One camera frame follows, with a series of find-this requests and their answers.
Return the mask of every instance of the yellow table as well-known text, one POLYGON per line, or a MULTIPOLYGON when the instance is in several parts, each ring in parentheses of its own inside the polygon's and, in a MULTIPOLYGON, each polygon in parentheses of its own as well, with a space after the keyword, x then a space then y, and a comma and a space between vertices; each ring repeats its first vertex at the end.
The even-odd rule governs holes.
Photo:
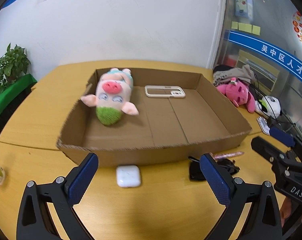
MULTIPOLYGON (((236 157, 241 170, 237 176, 247 183, 275 183, 271 165, 251 150, 249 135, 236 149, 244 151, 236 157)), ((278 148, 286 147, 268 138, 278 148)), ((8 173, 0 187, 0 228, 15 239, 16 221, 24 188, 28 181, 52 182, 75 166, 60 151, 19 147, 0 143, 0 165, 8 173)), ((123 189, 117 186, 114 168, 100 168, 75 211, 95 239, 203 239, 223 211, 208 183, 188 179, 188 161, 141 166, 142 186, 123 189)), ((281 205, 284 197, 277 193, 281 205)), ((62 239, 68 239, 52 205, 53 220, 62 239)), ((233 233, 236 239, 249 204, 233 233)))
MULTIPOLYGON (((105 61, 60 66, 40 80, 0 136, 0 165, 8 175, 0 187, 0 228, 10 240, 15 239, 26 183, 52 182, 75 166, 56 149, 56 137, 94 69, 113 66, 200 72, 208 79, 212 76, 211 70, 173 63, 105 61)), ((226 151, 245 152, 235 158, 241 168, 237 176, 247 183, 261 184, 265 180, 274 183, 270 164, 251 149, 251 139, 259 135, 282 151, 287 148, 260 132, 256 126, 257 114, 244 108, 239 110, 253 131, 239 147, 226 151)), ((206 182, 189 181, 188 165, 188 161, 183 161, 142 166, 142 186, 131 189, 116 185, 114 168, 101 168, 75 211, 96 239, 203 239, 221 215, 223 206, 206 182)), ((284 197, 278 193, 277 197, 281 205, 284 197)), ((61 237, 68 239, 53 206, 49 207, 61 237)), ((246 205, 231 239, 239 234, 248 209, 246 205)))

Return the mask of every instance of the blue banner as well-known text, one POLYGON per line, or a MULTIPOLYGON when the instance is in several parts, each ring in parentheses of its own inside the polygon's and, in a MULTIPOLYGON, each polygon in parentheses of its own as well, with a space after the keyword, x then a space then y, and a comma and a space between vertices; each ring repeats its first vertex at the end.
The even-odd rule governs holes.
POLYGON ((281 48, 253 36, 230 31, 229 41, 268 57, 302 81, 302 61, 281 48))

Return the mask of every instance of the screw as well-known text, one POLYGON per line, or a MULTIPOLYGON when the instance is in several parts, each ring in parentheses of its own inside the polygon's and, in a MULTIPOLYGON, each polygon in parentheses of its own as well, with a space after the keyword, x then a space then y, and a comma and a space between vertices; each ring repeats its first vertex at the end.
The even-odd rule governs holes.
POLYGON ((269 182, 269 181, 266 181, 266 182, 264 182, 264 185, 265 185, 266 187, 271 187, 271 186, 272 186, 272 183, 269 182))
POLYGON ((58 178, 55 180, 55 182, 58 183, 58 184, 62 183, 63 181, 64 181, 64 178, 63 178, 63 177, 58 177, 58 178))
POLYGON ((234 182, 235 182, 236 184, 242 184, 242 183, 243 183, 243 180, 242 180, 241 178, 239 178, 239 177, 236 177, 236 178, 234 179, 234 182))
POLYGON ((28 187, 32 187, 33 185, 34 185, 33 181, 29 181, 28 184, 27 184, 28 187))

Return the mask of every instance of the cardboard tray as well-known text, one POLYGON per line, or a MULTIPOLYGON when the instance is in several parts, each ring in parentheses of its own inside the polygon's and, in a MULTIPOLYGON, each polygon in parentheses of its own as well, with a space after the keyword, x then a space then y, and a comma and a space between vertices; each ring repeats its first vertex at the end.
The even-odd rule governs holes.
MULTIPOLYGON (((86 94, 95 94, 99 77, 109 69, 96 70, 86 94)), ((133 68, 131 102, 138 116, 123 114, 112 125, 102 125, 78 100, 69 113, 57 147, 76 164, 88 152, 96 153, 99 166, 146 165, 199 158, 208 152, 234 148, 251 132, 236 107, 202 74, 133 68), (146 85, 179 86, 185 98, 148 98, 146 85)))

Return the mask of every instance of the pig plush toy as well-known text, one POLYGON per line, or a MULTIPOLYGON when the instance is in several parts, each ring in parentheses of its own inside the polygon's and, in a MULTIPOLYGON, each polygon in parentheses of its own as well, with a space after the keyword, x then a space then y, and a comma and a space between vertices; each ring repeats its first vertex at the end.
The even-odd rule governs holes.
POLYGON ((120 120, 122 112, 138 115, 135 105, 130 102, 133 89, 131 70, 112 68, 103 74, 95 95, 82 96, 81 100, 89 107, 96 107, 96 114, 104 125, 112 125, 120 120))
POLYGON ((236 78, 231 78, 229 84, 217 86, 217 89, 225 95, 236 107, 246 104, 246 109, 253 113, 255 111, 255 100, 249 92, 247 85, 238 81, 236 78))

